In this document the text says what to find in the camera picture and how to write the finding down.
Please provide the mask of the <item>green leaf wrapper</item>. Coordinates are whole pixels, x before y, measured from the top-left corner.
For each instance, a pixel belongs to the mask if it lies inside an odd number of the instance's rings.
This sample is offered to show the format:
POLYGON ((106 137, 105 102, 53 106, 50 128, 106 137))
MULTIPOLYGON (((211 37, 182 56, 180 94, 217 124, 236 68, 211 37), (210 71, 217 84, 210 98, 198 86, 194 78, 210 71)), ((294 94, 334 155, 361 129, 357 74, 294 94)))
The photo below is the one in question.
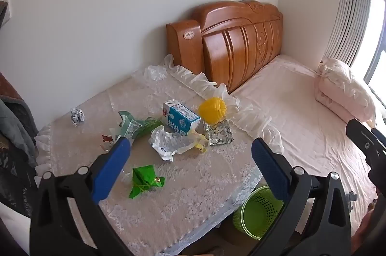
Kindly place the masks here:
POLYGON ((156 127, 163 125, 159 119, 148 117, 145 120, 137 120, 139 127, 134 131, 132 138, 134 140, 151 133, 156 127))

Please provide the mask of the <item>white lace tablecloth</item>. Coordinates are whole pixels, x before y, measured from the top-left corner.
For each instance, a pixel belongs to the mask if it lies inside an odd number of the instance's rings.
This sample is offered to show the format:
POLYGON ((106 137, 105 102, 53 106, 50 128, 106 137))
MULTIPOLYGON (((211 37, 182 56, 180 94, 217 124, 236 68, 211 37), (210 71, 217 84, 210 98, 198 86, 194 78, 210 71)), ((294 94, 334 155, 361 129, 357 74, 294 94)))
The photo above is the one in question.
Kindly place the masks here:
POLYGON ((64 115, 37 137, 36 172, 72 174, 107 150, 120 113, 137 120, 160 119, 175 100, 191 110, 208 98, 221 98, 233 140, 199 150, 187 137, 160 125, 133 141, 131 155, 100 208, 135 255, 177 255, 230 215, 250 195, 262 175, 251 156, 255 138, 276 153, 284 147, 279 131, 255 103, 228 94, 225 85, 164 63, 133 73, 81 105, 85 121, 64 115))

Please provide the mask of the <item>green leaf dumpling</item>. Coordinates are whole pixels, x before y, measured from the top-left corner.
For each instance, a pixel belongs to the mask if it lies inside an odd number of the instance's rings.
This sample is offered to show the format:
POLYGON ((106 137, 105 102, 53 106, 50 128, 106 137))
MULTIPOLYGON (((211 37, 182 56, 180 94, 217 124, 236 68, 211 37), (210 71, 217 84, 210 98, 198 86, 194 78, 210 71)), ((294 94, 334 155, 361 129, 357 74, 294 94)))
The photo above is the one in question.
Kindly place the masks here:
POLYGON ((132 169, 131 183, 129 198, 134 199, 153 187, 163 187, 165 178, 157 176, 153 165, 140 166, 132 169))

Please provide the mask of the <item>dark framed window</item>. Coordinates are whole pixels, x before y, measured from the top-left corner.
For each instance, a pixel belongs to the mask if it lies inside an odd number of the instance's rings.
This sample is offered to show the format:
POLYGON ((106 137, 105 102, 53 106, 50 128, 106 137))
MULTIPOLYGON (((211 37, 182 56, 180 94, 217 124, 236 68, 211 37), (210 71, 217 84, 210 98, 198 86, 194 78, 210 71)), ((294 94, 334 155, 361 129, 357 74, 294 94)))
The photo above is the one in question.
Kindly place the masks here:
POLYGON ((361 75, 378 101, 385 106, 385 86, 382 76, 385 73, 385 0, 371 0, 370 11, 360 51, 363 51, 361 75))

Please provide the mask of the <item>wooden carved headboard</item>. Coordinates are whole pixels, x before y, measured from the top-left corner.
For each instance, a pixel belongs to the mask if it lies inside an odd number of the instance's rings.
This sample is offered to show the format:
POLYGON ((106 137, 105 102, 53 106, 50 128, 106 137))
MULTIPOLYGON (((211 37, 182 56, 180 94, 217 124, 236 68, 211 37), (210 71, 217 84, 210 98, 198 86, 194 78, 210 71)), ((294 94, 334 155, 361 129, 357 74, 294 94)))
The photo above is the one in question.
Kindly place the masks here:
POLYGON ((281 52, 283 15, 255 0, 196 7, 190 19, 166 26, 174 64, 204 73, 235 91, 281 52))

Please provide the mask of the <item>folded pink quilt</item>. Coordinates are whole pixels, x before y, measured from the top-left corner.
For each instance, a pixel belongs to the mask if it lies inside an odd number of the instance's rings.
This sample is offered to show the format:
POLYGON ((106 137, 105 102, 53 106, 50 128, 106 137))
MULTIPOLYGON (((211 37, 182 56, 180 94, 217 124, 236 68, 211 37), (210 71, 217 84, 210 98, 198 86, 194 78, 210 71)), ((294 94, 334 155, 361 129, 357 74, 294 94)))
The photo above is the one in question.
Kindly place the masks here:
POLYGON ((345 123, 352 119, 357 119, 362 123, 375 121, 374 100, 362 86, 358 89, 357 96, 349 96, 328 78, 319 76, 315 80, 315 99, 334 112, 345 123))

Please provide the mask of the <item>green plastic waste basket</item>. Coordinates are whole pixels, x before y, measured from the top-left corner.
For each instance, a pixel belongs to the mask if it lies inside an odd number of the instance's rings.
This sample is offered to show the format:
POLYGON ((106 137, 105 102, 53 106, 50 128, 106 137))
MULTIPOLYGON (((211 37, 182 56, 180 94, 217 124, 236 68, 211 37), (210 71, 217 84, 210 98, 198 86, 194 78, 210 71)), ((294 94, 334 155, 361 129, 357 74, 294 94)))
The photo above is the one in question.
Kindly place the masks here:
POLYGON ((233 214, 233 224, 247 236, 260 240, 278 216, 283 202, 265 185, 254 190, 233 214))

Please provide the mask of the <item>small foil ball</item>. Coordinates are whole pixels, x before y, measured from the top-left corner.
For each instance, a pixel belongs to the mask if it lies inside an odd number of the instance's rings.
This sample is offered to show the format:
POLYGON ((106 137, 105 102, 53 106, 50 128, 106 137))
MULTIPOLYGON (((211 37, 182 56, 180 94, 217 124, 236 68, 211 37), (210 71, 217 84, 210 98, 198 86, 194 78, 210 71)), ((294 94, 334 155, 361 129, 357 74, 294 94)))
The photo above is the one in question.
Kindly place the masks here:
POLYGON ((80 108, 72 108, 71 112, 71 120, 74 126, 78 126, 79 124, 85 121, 84 112, 80 108))

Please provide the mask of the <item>silver foil wrapper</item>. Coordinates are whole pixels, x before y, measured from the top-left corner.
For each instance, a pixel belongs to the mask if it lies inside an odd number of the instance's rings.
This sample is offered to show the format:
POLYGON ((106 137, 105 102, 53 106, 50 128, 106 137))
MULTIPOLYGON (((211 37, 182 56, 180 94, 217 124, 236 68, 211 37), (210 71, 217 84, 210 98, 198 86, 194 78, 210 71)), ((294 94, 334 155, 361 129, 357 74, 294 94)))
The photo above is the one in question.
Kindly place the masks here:
POLYGON ((215 125, 210 125, 204 122, 203 129, 210 146, 230 144, 234 140, 227 119, 224 119, 215 125))

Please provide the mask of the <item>yellow candy wrapper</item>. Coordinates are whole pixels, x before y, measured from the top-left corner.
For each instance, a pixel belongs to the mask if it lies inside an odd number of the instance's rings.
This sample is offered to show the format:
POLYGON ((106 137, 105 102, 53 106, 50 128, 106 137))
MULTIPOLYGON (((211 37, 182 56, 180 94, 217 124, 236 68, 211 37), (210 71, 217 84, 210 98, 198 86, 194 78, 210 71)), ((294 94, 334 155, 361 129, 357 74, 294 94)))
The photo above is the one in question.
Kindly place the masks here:
POLYGON ((209 147, 209 141, 206 136, 198 132, 194 132, 193 136, 195 140, 194 147, 202 153, 205 153, 209 147))

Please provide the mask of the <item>blue white milk carton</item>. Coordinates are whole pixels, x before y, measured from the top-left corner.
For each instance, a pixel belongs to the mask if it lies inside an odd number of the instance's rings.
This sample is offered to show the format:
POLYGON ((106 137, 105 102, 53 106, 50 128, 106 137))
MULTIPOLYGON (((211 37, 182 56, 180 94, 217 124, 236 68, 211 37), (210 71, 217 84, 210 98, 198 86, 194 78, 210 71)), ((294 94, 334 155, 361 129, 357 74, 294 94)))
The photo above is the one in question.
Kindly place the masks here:
POLYGON ((186 136, 190 130, 195 130, 201 122, 201 117, 177 100, 163 103, 162 122, 181 136, 186 136))

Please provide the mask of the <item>pink bed sheet mattress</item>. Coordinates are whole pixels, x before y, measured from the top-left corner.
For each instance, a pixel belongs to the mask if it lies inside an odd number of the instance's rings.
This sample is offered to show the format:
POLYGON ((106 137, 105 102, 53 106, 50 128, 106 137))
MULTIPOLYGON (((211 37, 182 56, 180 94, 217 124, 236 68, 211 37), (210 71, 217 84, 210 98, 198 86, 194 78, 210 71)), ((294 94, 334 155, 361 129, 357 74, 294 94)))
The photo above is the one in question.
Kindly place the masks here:
POLYGON ((280 132, 284 156, 292 166, 312 175, 340 175, 345 192, 358 199, 350 213, 355 232, 376 198, 376 187, 368 178, 365 155, 347 137, 346 124, 315 99, 315 71, 289 56, 279 55, 238 87, 233 96, 246 99, 271 118, 280 132))

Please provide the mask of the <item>white plastic wrapper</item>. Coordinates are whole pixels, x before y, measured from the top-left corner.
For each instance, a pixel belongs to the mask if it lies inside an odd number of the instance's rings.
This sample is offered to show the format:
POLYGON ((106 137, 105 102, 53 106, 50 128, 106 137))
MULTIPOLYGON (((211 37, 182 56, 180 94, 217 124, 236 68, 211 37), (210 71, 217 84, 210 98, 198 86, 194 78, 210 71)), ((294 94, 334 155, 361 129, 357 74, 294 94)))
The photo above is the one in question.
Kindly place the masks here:
POLYGON ((156 127, 151 132, 149 144, 159 154, 163 161, 173 162, 174 155, 182 155, 194 147, 195 130, 190 130, 186 136, 181 136, 177 132, 167 132, 164 126, 156 127))

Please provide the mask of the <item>grey vertical window blinds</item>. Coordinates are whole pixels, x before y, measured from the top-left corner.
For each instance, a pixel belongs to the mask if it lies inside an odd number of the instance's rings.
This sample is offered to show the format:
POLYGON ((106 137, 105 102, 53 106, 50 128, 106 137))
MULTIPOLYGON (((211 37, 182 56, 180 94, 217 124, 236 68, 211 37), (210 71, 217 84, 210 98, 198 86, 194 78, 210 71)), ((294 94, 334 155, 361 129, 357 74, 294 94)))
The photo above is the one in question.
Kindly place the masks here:
POLYGON ((365 36, 370 4, 371 0, 339 0, 325 58, 353 64, 365 36))

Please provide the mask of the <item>green white snack bag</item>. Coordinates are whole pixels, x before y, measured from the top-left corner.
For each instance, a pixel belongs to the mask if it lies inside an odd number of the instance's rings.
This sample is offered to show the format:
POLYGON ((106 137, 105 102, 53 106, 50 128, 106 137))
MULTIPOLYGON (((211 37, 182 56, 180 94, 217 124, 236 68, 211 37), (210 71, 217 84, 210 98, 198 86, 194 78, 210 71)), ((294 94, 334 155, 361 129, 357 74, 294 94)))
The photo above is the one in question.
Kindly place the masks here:
POLYGON ((127 138, 130 144, 133 144, 135 139, 148 127, 150 118, 145 120, 135 119, 128 111, 121 110, 118 112, 121 121, 119 125, 110 129, 112 141, 115 143, 119 138, 127 138))

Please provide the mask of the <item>white ruffled pillow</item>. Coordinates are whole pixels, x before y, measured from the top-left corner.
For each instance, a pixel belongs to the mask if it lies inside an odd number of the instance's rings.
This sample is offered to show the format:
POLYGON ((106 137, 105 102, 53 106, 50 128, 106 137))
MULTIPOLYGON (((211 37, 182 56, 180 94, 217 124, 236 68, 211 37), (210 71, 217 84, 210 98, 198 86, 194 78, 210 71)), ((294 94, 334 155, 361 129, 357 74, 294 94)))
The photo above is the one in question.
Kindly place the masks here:
POLYGON ((363 80, 356 78, 351 68, 340 60, 329 58, 322 61, 317 69, 317 77, 319 76, 321 78, 328 78, 349 96, 357 96, 360 86, 366 89, 372 96, 372 92, 367 84, 363 80))

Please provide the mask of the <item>red small wrapper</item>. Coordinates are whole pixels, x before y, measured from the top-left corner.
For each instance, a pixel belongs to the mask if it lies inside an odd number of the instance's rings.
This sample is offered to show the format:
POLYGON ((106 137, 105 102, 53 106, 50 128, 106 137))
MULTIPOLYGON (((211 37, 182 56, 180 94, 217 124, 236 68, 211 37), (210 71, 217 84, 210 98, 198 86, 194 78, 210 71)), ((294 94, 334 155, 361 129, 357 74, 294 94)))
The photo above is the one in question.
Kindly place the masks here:
POLYGON ((103 142, 113 142, 114 138, 111 135, 101 135, 103 142))

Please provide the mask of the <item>dark clothes pile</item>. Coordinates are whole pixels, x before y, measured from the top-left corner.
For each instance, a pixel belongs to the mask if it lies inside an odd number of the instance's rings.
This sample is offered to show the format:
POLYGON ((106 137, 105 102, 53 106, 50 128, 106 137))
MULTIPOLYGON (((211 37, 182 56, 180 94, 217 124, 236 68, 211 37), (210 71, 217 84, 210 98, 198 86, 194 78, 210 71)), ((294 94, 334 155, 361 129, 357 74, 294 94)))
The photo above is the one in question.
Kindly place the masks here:
POLYGON ((37 127, 31 111, 1 76, 1 203, 30 217, 37 196, 37 127))

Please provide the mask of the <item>yellow ribbed plastic ball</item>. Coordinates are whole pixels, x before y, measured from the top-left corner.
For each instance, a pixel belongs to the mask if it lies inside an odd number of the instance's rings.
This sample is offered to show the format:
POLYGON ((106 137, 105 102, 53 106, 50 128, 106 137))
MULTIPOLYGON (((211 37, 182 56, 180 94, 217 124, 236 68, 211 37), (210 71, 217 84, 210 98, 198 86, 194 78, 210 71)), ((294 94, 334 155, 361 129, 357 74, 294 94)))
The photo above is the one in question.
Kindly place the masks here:
POLYGON ((226 118, 226 103, 219 97, 205 100, 198 108, 199 116, 209 125, 216 125, 226 118))

